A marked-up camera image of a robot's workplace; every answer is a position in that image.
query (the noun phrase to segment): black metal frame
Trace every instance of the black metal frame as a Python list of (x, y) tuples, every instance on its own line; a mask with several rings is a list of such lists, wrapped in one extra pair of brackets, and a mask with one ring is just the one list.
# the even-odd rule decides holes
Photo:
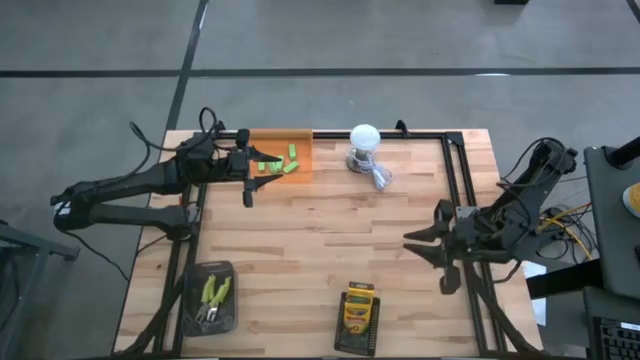
[[(476, 206), (476, 198), (473, 190), (473, 183), (471, 179), (471, 170), (469, 169), (469, 163), (467, 160), (466, 148), (464, 144), (464, 138), (461, 132), (453, 131), (453, 132), (409, 132), (404, 125), (402, 120), (398, 121), (396, 125), (396, 131), (381, 131), (380, 135), (383, 140), (391, 140), (391, 139), (405, 139), (405, 140), (438, 140), (442, 145), (442, 152), (444, 156), (445, 170), (447, 172), (447, 182), (449, 185), (449, 192), (451, 199), (455, 206), (461, 206), (460, 194), (458, 192), (458, 182), (456, 179), (455, 169), (453, 166), (453, 157), (451, 155), (451, 146), (456, 146), (460, 167), (462, 172), (462, 180), (464, 183), (464, 188), (467, 196), (467, 202), (470, 206)], [(234, 139), (235, 132), (234, 131), (225, 131), (220, 134), (220, 140), (232, 140)], [(314, 139), (335, 139), (335, 140), (348, 140), (349, 139), (349, 131), (319, 131), (313, 133)], [(207, 192), (207, 186), (200, 186), (198, 189), (197, 203), (198, 206), (202, 209), (204, 207), (205, 197)], [(183, 194), (183, 199), (188, 199), (191, 193), (191, 188), (189, 188)], [(188, 241), (188, 249), (187, 249), (187, 259), (185, 263), (185, 268), (195, 264), (196, 259), (196, 251), (199, 243), (199, 235), (200, 235), (200, 223), (196, 227), (196, 233)], [(168, 300), (169, 293), (173, 288), (173, 285), (177, 279), (178, 275), (178, 259), (180, 257), (182, 242), (175, 242), (171, 248), (171, 255), (169, 257), (169, 266), (167, 269), (167, 277), (165, 280), (165, 286), (163, 291), (163, 303)], [(481, 268), (481, 277), (487, 286), (487, 289), (495, 298), (495, 289), (492, 283), (491, 270), (487, 264), (482, 264)], [(464, 262), (464, 271), (465, 276), (469, 274), (471, 271), (475, 271), (474, 265), (471, 262)], [(471, 318), (474, 324), (475, 338), (476, 344), (478, 346), (479, 355), (490, 353), (491, 351), (488, 349), (487, 344), (487, 336), (484, 331), (484, 325), (482, 321), (482, 313), (480, 309), (480, 304), (478, 301), (478, 294), (476, 289), (467, 282), (467, 292), (469, 296), (469, 307)], [(165, 323), (158, 329), (156, 333), (156, 337), (153, 343), (152, 352), (145, 354), (145, 358), (149, 359), (166, 359), (166, 358), (180, 358), (180, 353), (182, 351), (182, 326), (179, 321), (182, 315), (182, 307), (179, 307), (178, 317), (176, 321), (176, 331), (174, 333), (173, 344), (171, 350), (164, 350), (164, 341), (166, 336), (166, 320)], [(495, 335), (496, 341), (496, 350), (497, 352), (506, 352), (507, 347), (505, 343), (504, 333), (501, 326), (497, 323), (497, 321), (493, 318), (491, 314), (490, 318), (492, 321), (493, 332)]]
[(24, 318), (27, 308), (36, 290), (35, 287), (44, 272), (44, 266), (49, 259), (49, 255), (60, 255), (65, 261), (75, 261), (78, 258), (80, 249), (60, 245), (50, 240), (27, 234), (10, 227), (6, 223), (0, 223), (0, 242), (7, 242), (13, 245), (13, 247), (7, 248), (8, 251), (24, 251), (29, 255), (33, 255), (35, 259), (24, 281), (25, 286), (20, 291), (20, 294), (16, 294), (16, 296), (19, 296), (16, 308), (12, 314), (9, 314), (11, 318), (3, 332), (7, 334), (6, 340), (0, 340), (0, 359), (11, 359), (13, 358), (13, 351), (17, 346), (22, 326), (25, 323)]

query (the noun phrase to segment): yellow object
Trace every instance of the yellow object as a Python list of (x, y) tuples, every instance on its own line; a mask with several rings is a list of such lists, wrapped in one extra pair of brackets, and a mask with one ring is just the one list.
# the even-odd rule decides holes
[(622, 194), (624, 206), (633, 215), (640, 217), (640, 183), (631, 185)]
[(553, 220), (553, 219), (543, 219), (542, 221), (548, 223), (546, 226), (548, 226), (549, 224), (555, 224), (555, 225), (560, 226), (562, 229), (564, 229), (564, 231), (566, 231), (567, 234), (569, 234), (569, 236), (571, 236), (571, 238), (573, 240), (575, 240), (578, 243), (578, 245), (580, 245), (580, 247), (582, 248), (584, 253), (587, 255), (587, 258), (589, 258), (589, 260), (593, 260), (593, 258), (591, 257), (591, 253), (589, 253), (587, 248), (584, 246), (584, 244), (582, 243), (582, 240), (580, 240), (580, 238), (573, 231), (569, 230), (566, 226), (564, 226), (563, 223), (561, 223), (558, 220)]
[(351, 334), (362, 334), (371, 322), (373, 307), (373, 284), (349, 282), (347, 298), (344, 301), (342, 320)]
[(589, 205), (591, 205), (591, 203), (586, 203), (586, 204), (584, 204), (584, 205), (580, 205), (580, 206), (574, 207), (573, 209), (569, 209), (569, 210), (567, 210), (567, 211), (563, 211), (563, 212), (561, 212), (560, 214), (558, 214), (558, 215), (556, 215), (556, 216), (552, 217), (551, 219), (548, 219), (548, 221), (549, 221), (549, 222), (548, 222), (547, 224), (544, 224), (544, 225), (540, 225), (540, 226), (538, 226), (538, 228), (536, 229), (536, 231), (542, 231), (542, 230), (544, 230), (547, 226), (551, 225), (551, 224), (552, 224), (552, 221), (554, 221), (554, 220), (558, 220), (558, 219), (560, 219), (561, 217), (563, 217), (563, 216), (565, 216), (565, 215), (567, 215), (567, 214), (571, 214), (572, 212), (576, 212), (576, 211), (578, 211), (578, 210), (580, 210), (580, 209), (584, 209), (584, 208), (586, 208), (586, 207), (587, 207), (587, 206), (589, 206)]

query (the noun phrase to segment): orange tray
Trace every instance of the orange tray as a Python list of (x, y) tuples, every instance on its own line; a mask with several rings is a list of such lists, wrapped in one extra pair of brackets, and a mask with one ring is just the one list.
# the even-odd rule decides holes
[[(313, 180), (313, 131), (305, 129), (250, 129), (249, 144), (255, 146), (265, 154), (284, 155), (283, 168), (292, 160), (289, 159), (289, 144), (296, 146), (296, 161), (298, 168), (276, 180), (281, 184), (307, 184)], [(258, 163), (251, 162), (251, 175), (270, 175), (269, 165), (265, 171), (258, 171)]]

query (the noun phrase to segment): green block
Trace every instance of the green block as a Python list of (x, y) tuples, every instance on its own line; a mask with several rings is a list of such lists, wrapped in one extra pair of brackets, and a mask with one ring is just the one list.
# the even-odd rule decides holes
[(296, 146), (294, 144), (289, 144), (289, 160), (296, 159)]
[(284, 164), (284, 155), (278, 155), (278, 157), (280, 158), (280, 161), (275, 163), (276, 169), (278, 169), (278, 171), (282, 171), (282, 164)]
[(297, 161), (294, 161), (294, 162), (290, 163), (289, 165), (284, 167), (284, 173), (288, 174), (288, 173), (292, 172), (293, 170), (297, 169), (299, 165), (300, 164), (298, 164)]

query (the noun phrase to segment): yellow wire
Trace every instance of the yellow wire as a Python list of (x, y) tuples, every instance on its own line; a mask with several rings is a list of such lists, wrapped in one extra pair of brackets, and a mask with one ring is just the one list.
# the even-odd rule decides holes
[(563, 224), (563, 223), (561, 223), (561, 222), (560, 222), (560, 221), (558, 221), (558, 220), (554, 220), (554, 219), (543, 219), (542, 221), (546, 221), (546, 222), (548, 222), (549, 224), (555, 224), (555, 225), (558, 225), (558, 226), (560, 226), (562, 229), (564, 229), (564, 231), (566, 231), (566, 232), (567, 232), (567, 234), (569, 234), (569, 236), (571, 236), (571, 238), (572, 238), (573, 240), (575, 240), (575, 241), (580, 245), (580, 247), (582, 248), (582, 250), (584, 250), (584, 253), (585, 253), (585, 254), (587, 254), (587, 257), (589, 258), (589, 260), (593, 260), (593, 258), (591, 257), (591, 254), (589, 253), (589, 251), (587, 251), (587, 248), (584, 246), (584, 244), (582, 243), (582, 241), (580, 240), (580, 238), (579, 238), (579, 237), (577, 237), (577, 236), (576, 236), (576, 234), (574, 234), (574, 233), (573, 233), (573, 231), (569, 230), (566, 226), (564, 226), (564, 224)]
[(569, 210), (567, 210), (567, 211), (563, 211), (563, 212), (561, 212), (560, 214), (558, 214), (558, 215), (556, 215), (556, 216), (552, 217), (551, 219), (548, 219), (549, 223), (547, 223), (547, 224), (545, 224), (545, 225), (540, 225), (540, 226), (538, 226), (538, 228), (536, 229), (536, 231), (542, 231), (542, 230), (544, 230), (547, 226), (551, 225), (551, 224), (553, 223), (553, 221), (558, 220), (559, 218), (561, 218), (561, 217), (563, 217), (563, 216), (565, 216), (565, 215), (567, 215), (567, 214), (571, 214), (572, 212), (578, 211), (578, 210), (580, 210), (580, 209), (584, 209), (584, 208), (586, 208), (586, 207), (587, 207), (587, 206), (589, 206), (589, 205), (591, 205), (591, 203), (586, 203), (586, 204), (584, 204), (584, 205), (580, 205), (580, 206), (574, 207), (573, 209), (569, 209)]

